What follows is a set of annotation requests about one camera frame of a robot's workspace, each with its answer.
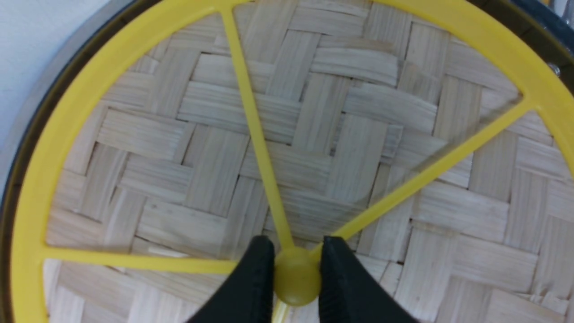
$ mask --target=white wall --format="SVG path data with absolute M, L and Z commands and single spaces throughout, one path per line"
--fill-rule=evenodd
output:
M 109 0 L 0 0 L 0 151 L 34 82 L 64 41 Z

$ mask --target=yellow plastic frame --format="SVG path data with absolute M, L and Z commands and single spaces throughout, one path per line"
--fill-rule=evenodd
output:
M 574 124 L 574 99 L 546 63 L 517 36 L 465 0 L 375 1 L 440 25 L 480 50 L 522 91 L 523 100 L 333 235 L 348 239 L 356 234 L 529 110 L 540 114 L 569 168 L 574 170 L 574 128 L 571 127 Z M 283 248 L 293 246 L 232 14 L 233 7 L 244 2 L 247 1 L 163 0 L 118 32 L 72 82 L 37 143 L 18 203 L 11 252 L 11 296 L 17 323 L 47 322 L 42 287 L 42 263 L 46 258 L 157 271 L 227 274 L 234 268 L 235 263 L 228 261 L 159 259 L 63 249 L 45 243 L 49 209 L 60 170 L 75 137 L 100 97 L 123 71 L 155 44 L 212 13 L 219 12 L 225 25 L 251 138 L 281 245 Z M 317 248 L 312 252 L 315 259 L 318 259 L 319 251 Z M 279 302 L 274 322 L 282 322 L 287 312 L 288 306 Z

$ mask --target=yellow center hub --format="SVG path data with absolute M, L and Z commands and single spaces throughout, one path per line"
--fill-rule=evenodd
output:
M 307 305 L 321 290 L 319 264 L 303 248 L 285 249 L 275 258 L 274 286 L 283 302 L 292 306 Z

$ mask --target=wheel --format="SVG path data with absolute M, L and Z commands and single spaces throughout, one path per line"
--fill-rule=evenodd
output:
M 262 232 L 345 238 L 421 321 L 563 320 L 572 34 L 526 0 L 132 3 L 14 159 L 5 321 L 184 320 Z

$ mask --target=circular frame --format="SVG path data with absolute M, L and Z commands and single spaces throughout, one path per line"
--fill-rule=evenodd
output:
M 503 116 L 505 120 L 495 121 L 495 126 L 489 126 L 486 131 L 479 132 L 471 139 L 474 139 L 474 142 L 467 149 L 457 151 L 457 148 L 454 154 L 449 156 L 457 158 L 468 149 L 479 147 L 504 129 L 509 122 L 529 110 L 536 110 L 554 135 L 570 169 L 574 169 L 574 129 L 570 127 L 574 121 L 574 99 L 546 62 L 522 40 L 492 17 L 462 0 L 375 1 L 414 13 L 452 32 L 490 59 L 524 94 L 520 109 Z M 65 258 L 61 250 L 52 250 L 45 245 L 48 212 L 65 157 L 91 109 L 116 78 L 160 40 L 211 13 L 220 12 L 224 19 L 231 17 L 232 21 L 232 8 L 243 2 L 245 1 L 164 0 L 120 30 L 70 84 L 37 142 L 20 192 L 11 250 L 11 295 L 17 322 L 46 321 L 42 261 L 46 257 Z M 245 64 L 241 62 L 241 53 L 235 52 L 233 57 L 236 68 Z M 244 91 L 250 90 L 249 79 L 245 79 L 246 71 L 240 72 L 238 70 L 238 80 L 243 86 L 244 94 Z M 423 180 L 412 184 L 411 190 L 424 185 L 434 173 L 445 171 L 445 165 L 435 167 L 432 172 L 425 171 L 427 177 L 423 176 Z M 408 197 L 404 196 L 405 192 L 399 193 L 395 196 L 396 200 L 399 200 L 396 203 Z M 38 220 L 39 214 L 42 214 L 41 221 Z M 341 235 L 348 235 L 356 228 L 360 229 L 365 222 L 374 219 L 376 217 L 365 216 L 362 220 L 353 222 L 352 228 Z M 86 253 L 84 261 L 90 262 L 92 256 Z M 226 266 L 221 269 L 222 272 L 232 268 L 232 264 Z

